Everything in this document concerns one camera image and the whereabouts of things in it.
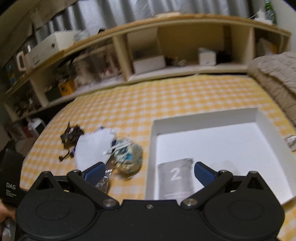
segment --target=human hand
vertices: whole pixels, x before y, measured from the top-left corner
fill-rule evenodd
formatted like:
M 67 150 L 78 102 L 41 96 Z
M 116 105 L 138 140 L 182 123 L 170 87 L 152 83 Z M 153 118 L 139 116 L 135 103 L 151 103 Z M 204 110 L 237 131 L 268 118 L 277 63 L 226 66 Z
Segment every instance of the human hand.
M 12 218 L 15 221 L 15 207 L 5 205 L 0 201 L 0 223 L 6 218 Z

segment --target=shelf top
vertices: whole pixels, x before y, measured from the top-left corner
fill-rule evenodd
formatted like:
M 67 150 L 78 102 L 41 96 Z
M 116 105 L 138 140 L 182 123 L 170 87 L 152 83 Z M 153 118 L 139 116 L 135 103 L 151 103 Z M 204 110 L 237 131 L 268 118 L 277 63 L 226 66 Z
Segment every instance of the shelf top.
M 246 18 L 241 18 L 236 16 L 224 16 L 224 15 L 200 13 L 200 14 L 181 14 L 177 16 L 170 16 L 170 17 L 163 17 L 163 18 L 148 18 L 148 19 L 143 19 L 139 21 L 134 21 L 131 23 L 116 26 L 114 28 L 100 32 L 97 35 L 93 35 L 87 39 L 76 42 L 69 48 L 62 50 L 57 54 L 53 55 L 51 58 L 49 58 L 44 63 L 39 65 L 37 68 L 35 68 L 32 72 L 30 72 L 29 74 L 23 75 L 16 82 L 16 84 L 6 92 L 2 101 L 7 100 L 18 88 L 20 88 L 26 81 L 28 81 L 30 77 L 35 73 L 42 71 L 50 67 L 57 61 L 62 60 L 65 57 L 77 51 L 90 47 L 95 43 L 98 43 L 102 40 L 111 38 L 116 35 L 126 34 L 130 31 L 145 29 L 149 27 L 159 27 L 159 26 L 182 24 L 182 23 L 238 24 L 238 25 L 250 26 L 250 27 L 274 32 L 286 37 L 291 36 L 291 33 L 289 31 L 281 29 L 275 25 L 269 25 L 259 21 L 252 20 L 252 19 L 246 19 Z

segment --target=table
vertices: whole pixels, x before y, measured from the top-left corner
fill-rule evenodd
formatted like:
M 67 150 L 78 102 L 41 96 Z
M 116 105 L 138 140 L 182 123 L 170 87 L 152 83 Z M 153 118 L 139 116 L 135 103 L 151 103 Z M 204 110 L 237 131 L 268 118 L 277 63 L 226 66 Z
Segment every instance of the table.
M 153 120 L 248 107 L 258 107 L 283 138 L 296 134 L 280 108 L 247 76 L 195 75 L 121 86 L 78 97 L 54 117 L 34 144 L 24 162 L 20 186 L 29 189 L 45 170 L 65 175 L 76 169 L 73 159 L 63 162 L 58 159 L 67 152 L 59 137 L 70 121 L 86 132 L 100 126 L 116 128 L 119 135 L 129 135 L 143 147 L 141 170 L 129 178 L 112 173 L 108 193 L 118 201 L 143 199 Z M 296 240 L 296 199 L 284 209 L 286 218 L 279 238 Z

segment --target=green bottle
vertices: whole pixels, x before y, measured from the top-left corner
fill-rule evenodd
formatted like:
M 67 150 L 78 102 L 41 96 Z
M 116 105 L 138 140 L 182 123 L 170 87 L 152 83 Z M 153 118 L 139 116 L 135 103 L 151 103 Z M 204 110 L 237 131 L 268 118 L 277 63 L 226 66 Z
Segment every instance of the green bottle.
M 276 14 L 270 0 L 265 0 L 265 14 L 268 20 L 271 20 L 273 24 L 276 24 Z

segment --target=blue gripper pad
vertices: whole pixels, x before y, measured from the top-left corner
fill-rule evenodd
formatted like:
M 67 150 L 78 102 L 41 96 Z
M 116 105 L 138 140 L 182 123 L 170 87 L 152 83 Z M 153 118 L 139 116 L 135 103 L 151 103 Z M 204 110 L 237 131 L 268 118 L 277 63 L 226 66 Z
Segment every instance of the blue gripper pad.
M 199 161 L 194 165 L 194 175 L 201 184 L 206 186 L 215 180 L 218 172 Z
M 95 186 L 105 176 L 105 172 L 105 164 L 103 162 L 98 162 L 83 172 L 83 178 L 85 181 Z

